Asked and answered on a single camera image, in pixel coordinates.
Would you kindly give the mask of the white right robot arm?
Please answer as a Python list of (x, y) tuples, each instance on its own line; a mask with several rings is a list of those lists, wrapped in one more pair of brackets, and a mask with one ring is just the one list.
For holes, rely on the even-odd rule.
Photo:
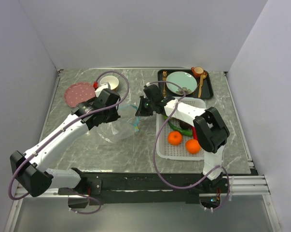
[[(140, 97), (136, 116), (152, 116), (153, 113), (157, 113), (167, 117), (156, 133), (152, 152), (153, 165), (158, 177), (167, 186), (174, 189), (191, 189), (202, 183), (202, 187), (206, 192), (214, 192), (222, 181), (222, 173), (227, 172), (222, 166), (222, 150), (230, 135), (218, 110), (214, 107), (204, 109), (187, 105), (181, 101), (184, 96), (179, 99), (164, 97), (154, 82), (147, 83), (143, 91), (146, 96)], [(203, 177), (189, 186), (179, 187), (167, 182), (156, 166), (155, 152), (157, 142), (164, 126), (171, 118), (179, 119), (193, 126), (201, 148), (206, 151), (202, 172)]]

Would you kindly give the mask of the orange toy tangerine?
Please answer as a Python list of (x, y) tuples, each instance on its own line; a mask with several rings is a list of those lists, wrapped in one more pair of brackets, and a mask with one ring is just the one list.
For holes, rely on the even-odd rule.
[(172, 131), (167, 137), (167, 141), (174, 146), (178, 146), (182, 142), (182, 134), (178, 131)]
[(193, 155), (197, 154), (201, 150), (201, 146), (196, 139), (188, 140), (185, 144), (185, 148), (190, 154)]

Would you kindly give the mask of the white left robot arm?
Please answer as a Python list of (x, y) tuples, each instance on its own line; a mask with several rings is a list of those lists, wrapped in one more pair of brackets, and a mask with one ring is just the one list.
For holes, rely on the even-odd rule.
[(52, 133), (25, 153), (10, 156), (13, 177), (32, 197), (51, 188), (69, 188), (76, 194), (86, 190), (87, 178), (78, 169), (50, 169), (53, 160), (93, 127), (120, 118), (117, 105), (120, 95), (105, 88), (98, 97), (78, 104)]

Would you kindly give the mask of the clear zip top bag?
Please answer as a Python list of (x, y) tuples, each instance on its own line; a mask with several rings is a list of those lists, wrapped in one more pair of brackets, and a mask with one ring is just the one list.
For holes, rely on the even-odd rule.
[(135, 116), (137, 106), (134, 104), (120, 105), (120, 118), (114, 122), (99, 125), (94, 132), (98, 145), (108, 145), (121, 142), (139, 131), (139, 117)]

